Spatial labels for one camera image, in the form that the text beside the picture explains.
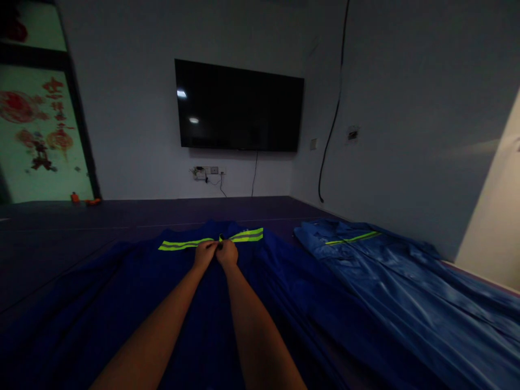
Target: hand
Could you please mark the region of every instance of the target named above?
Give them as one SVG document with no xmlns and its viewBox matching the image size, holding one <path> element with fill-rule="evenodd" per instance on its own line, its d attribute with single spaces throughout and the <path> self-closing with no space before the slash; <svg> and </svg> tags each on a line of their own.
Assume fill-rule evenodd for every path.
<svg viewBox="0 0 520 390">
<path fill-rule="evenodd" d="M 203 241 L 197 245 L 193 268 L 202 268 L 206 270 L 208 265 L 211 263 L 211 259 L 213 259 L 213 256 L 215 255 L 217 245 L 218 241 Z"/>
<path fill-rule="evenodd" d="M 238 250 L 233 241 L 222 241 L 222 249 L 217 250 L 217 260 L 224 269 L 237 265 Z"/>
</svg>

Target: reflective strip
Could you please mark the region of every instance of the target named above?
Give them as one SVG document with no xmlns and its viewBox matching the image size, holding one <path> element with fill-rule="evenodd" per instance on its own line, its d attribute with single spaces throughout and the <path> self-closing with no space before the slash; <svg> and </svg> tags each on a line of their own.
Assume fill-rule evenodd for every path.
<svg viewBox="0 0 520 390">
<path fill-rule="evenodd" d="M 239 234 L 235 234 L 230 238 L 233 242 L 247 242 L 247 241 L 260 241 L 264 237 L 264 228 L 255 230 L 248 230 L 245 232 L 241 232 Z"/>
<path fill-rule="evenodd" d="M 187 241 L 184 243 L 171 243 L 168 241 L 163 241 L 161 246 L 159 247 L 159 250 L 182 250 L 186 248 L 192 248 L 194 246 L 197 246 L 201 242 L 204 241 L 213 241 L 213 238 L 203 238 L 201 240 L 197 241 Z"/>
<path fill-rule="evenodd" d="M 343 239 L 340 241 L 329 241 L 328 243 L 325 243 L 325 244 L 326 245 L 336 245 L 336 244 L 349 243 L 349 242 L 359 241 L 359 240 L 363 240 L 363 239 L 367 239 L 367 238 L 372 238 L 372 237 L 378 236 L 380 234 L 381 234 L 380 232 L 370 232 L 370 233 L 366 233 L 364 235 L 360 235 L 360 236 L 357 236 L 354 238 L 346 238 L 346 239 Z"/>
<path fill-rule="evenodd" d="M 230 238 L 230 240 L 233 242 L 260 241 L 263 237 L 264 237 L 264 228 L 260 227 L 259 229 L 247 230 L 247 231 L 235 234 L 233 237 Z M 223 241 L 222 236 L 219 236 L 218 240 L 219 240 L 219 242 Z M 187 242 L 183 242 L 183 243 L 172 243 L 172 242 L 168 242 L 168 241 L 163 241 L 161 246 L 159 247 L 159 250 L 174 251 L 174 250 L 182 250 L 182 249 L 186 249 L 186 248 L 193 248 L 204 241 L 213 241 L 213 238 L 203 238 L 201 240 L 187 241 Z"/>
<path fill-rule="evenodd" d="M 257 234 L 263 234 L 263 232 L 264 232 L 263 227 L 260 227 L 259 229 L 255 229 L 255 230 L 246 230 L 245 232 L 240 232 L 240 233 L 235 234 L 233 237 L 230 238 L 230 240 L 233 240 L 234 238 L 238 238 L 238 237 L 254 236 Z"/>
</svg>

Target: forearm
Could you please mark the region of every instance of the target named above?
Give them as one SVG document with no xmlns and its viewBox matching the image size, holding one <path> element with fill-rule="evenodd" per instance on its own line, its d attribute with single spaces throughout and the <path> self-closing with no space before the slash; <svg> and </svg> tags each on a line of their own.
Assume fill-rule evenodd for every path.
<svg viewBox="0 0 520 390">
<path fill-rule="evenodd" d="M 305 389 L 276 325 L 239 268 L 224 271 L 246 388 Z"/>
<path fill-rule="evenodd" d="M 91 389 L 155 390 L 205 269 L 192 268 L 112 358 Z"/>
</svg>

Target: wall-mounted tv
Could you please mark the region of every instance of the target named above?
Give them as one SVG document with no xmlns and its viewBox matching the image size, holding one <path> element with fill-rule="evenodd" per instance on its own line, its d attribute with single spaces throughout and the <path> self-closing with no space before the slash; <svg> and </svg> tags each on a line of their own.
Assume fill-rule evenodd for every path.
<svg viewBox="0 0 520 390">
<path fill-rule="evenodd" d="M 184 147 L 295 152 L 303 79 L 175 60 Z"/>
</svg>

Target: cable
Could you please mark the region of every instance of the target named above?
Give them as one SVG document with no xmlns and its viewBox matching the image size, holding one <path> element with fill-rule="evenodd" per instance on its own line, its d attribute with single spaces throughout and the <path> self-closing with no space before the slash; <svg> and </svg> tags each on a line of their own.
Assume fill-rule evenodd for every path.
<svg viewBox="0 0 520 390">
<path fill-rule="evenodd" d="M 253 197 L 253 192 L 255 191 L 255 179 L 256 179 L 256 167 L 257 166 L 258 166 L 258 151 L 256 151 L 255 175 L 253 176 L 253 185 L 251 186 L 251 198 Z"/>
<path fill-rule="evenodd" d="M 213 185 L 217 185 L 217 184 L 219 184 L 221 181 L 222 181 L 222 178 L 221 178 L 218 182 L 213 183 L 210 179 L 208 179 L 206 183 L 213 184 Z"/>
<path fill-rule="evenodd" d="M 334 125 L 336 124 L 337 111 L 340 108 L 340 100 L 341 100 L 341 89 L 343 84 L 343 53 L 345 52 L 345 29 L 347 27 L 347 16 L 348 16 L 348 6 L 350 5 L 350 0 L 347 0 L 347 6 L 345 7 L 345 18 L 343 20 L 343 38 L 341 40 L 341 62 L 340 62 L 340 92 L 337 96 L 337 104 L 336 104 L 336 112 L 334 113 L 334 119 L 332 120 L 332 126 L 330 127 L 329 138 L 327 139 L 327 143 L 325 144 L 325 150 L 323 151 L 323 160 L 321 161 L 320 168 L 320 178 L 318 180 L 318 196 L 320 197 L 320 202 L 324 203 L 325 201 L 321 197 L 321 174 L 323 173 L 323 165 L 325 164 L 325 156 L 327 155 L 327 148 L 329 147 L 330 136 L 332 135 L 332 131 L 334 130 Z"/>
<path fill-rule="evenodd" d="M 220 192 L 224 194 L 224 196 L 227 198 L 228 196 L 226 195 L 226 193 L 224 191 L 222 191 L 222 183 L 224 182 L 224 174 L 221 172 L 220 173 Z"/>
</svg>

